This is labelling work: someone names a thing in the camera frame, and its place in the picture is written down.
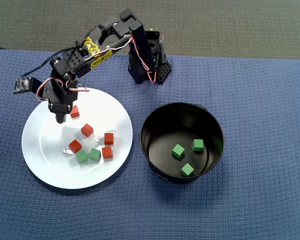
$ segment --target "blue textured fabric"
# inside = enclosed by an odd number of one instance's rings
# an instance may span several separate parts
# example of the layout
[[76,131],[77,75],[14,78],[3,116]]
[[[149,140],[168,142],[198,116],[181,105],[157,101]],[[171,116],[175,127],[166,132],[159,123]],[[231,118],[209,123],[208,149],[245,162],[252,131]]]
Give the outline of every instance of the blue textured fabric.
[[[300,240],[300,60],[171,56],[163,85],[137,85],[128,57],[111,57],[81,81],[125,107],[131,152],[101,184],[66,190],[28,169],[21,137],[38,102],[13,95],[50,54],[0,50],[0,240]],[[139,144],[147,115],[178,101],[206,107],[226,140],[219,164],[186,185],[153,174]]]

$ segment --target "robotic arm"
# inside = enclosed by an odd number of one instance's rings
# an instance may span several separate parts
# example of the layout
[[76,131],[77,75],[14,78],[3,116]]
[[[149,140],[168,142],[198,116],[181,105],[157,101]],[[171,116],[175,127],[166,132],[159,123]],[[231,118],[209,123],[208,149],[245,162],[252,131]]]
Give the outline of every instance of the robotic arm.
[[[112,34],[118,41],[103,47],[105,39]],[[135,14],[126,9],[120,14],[120,19],[109,18],[90,30],[80,44],[76,42],[76,46],[56,52],[41,66],[17,79],[14,93],[31,91],[39,100],[48,100],[50,112],[55,113],[56,121],[61,124],[78,98],[77,85],[80,82],[76,78],[81,78],[127,45],[130,47],[128,71],[135,82],[141,84],[149,79],[153,83],[163,84],[171,66],[159,37],[158,31],[145,31]],[[49,60],[51,78],[42,83],[34,77],[26,77]]]

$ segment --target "green cube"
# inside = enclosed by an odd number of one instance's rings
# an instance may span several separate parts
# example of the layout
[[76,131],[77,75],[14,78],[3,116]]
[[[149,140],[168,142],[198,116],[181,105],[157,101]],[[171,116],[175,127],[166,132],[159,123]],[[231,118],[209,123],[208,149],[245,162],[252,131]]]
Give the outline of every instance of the green cube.
[[78,162],[80,164],[88,160],[88,155],[83,150],[78,151],[75,155],[76,155],[76,159],[78,159]]
[[184,153],[185,149],[177,144],[174,149],[172,150],[172,155],[175,156],[177,159],[181,157],[181,155]]
[[92,148],[91,152],[90,152],[90,159],[99,162],[100,157],[101,157],[101,151],[98,149]]
[[193,151],[202,152],[204,150],[204,141],[202,139],[195,139],[193,141]]
[[194,168],[190,166],[189,163],[184,165],[183,168],[181,168],[181,173],[183,176],[188,177],[192,172],[194,171]]

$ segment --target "wooden block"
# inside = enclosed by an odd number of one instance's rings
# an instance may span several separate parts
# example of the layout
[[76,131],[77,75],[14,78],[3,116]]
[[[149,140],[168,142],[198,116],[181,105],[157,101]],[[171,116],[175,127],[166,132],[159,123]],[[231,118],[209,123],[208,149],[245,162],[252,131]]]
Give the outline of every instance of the wooden block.
[[84,125],[82,128],[81,128],[81,132],[86,136],[86,137],[89,137],[93,132],[94,132],[94,129],[92,128],[92,126],[90,126],[88,123],[86,125]]
[[100,157],[101,157],[101,152],[98,149],[92,148],[89,156],[90,156],[90,159],[99,162]]
[[73,140],[73,142],[69,144],[69,148],[76,154],[82,149],[82,146],[77,140]]
[[104,159],[112,158],[114,156],[112,152],[112,148],[110,146],[103,147],[102,156]]
[[193,141],[193,151],[202,152],[204,150],[204,141],[202,139],[195,139]]
[[70,116],[71,116],[71,118],[76,118],[76,117],[80,116],[77,105],[74,105],[72,107],[72,111],[70,112]]
[[185,177],[188,177],[193,171],[194,168],[190,166],[189,163],[187,163],[186,165],[183,166],[183,168],[181,168],[181,173]]
[[181,155],[184,153],[185,149],[177,144],[174,149],[172,150],[172,155],[175,156],[177,159],[181,157]]
[[105,133],[104,134],[104,144],[106,144],[106,145],[114,144],[114,134],[113,133]]
[[82,164],[82,163],[84,163],[85,161],[88,160],[88,155],[87,155],[87,154],[85,153],[85,151],[83,151],[83,150],[77,152],[77,153],[75,154],[75,156],[76,156],[76,159],[78,159],[78,162],[79,162],[80,164]]

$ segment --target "black metal pot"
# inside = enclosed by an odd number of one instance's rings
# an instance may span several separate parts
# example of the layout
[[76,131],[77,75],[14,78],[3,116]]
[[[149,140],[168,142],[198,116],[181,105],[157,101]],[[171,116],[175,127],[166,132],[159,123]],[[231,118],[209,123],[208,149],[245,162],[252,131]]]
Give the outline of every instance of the black metal pot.
[[[202,152],[193,151],[194,139],[203,139]],[[225,149],[225,136],[218,121],[205,108],[174,102],[157,108],[146,118],[140,131],[140,144],[157,176],[171,183],[185,184],[206,174],[219,162]],[[185,148],[179,159],[172,155],[176,144]],[[186,163],[194,168],[188,177],[181,174]]]

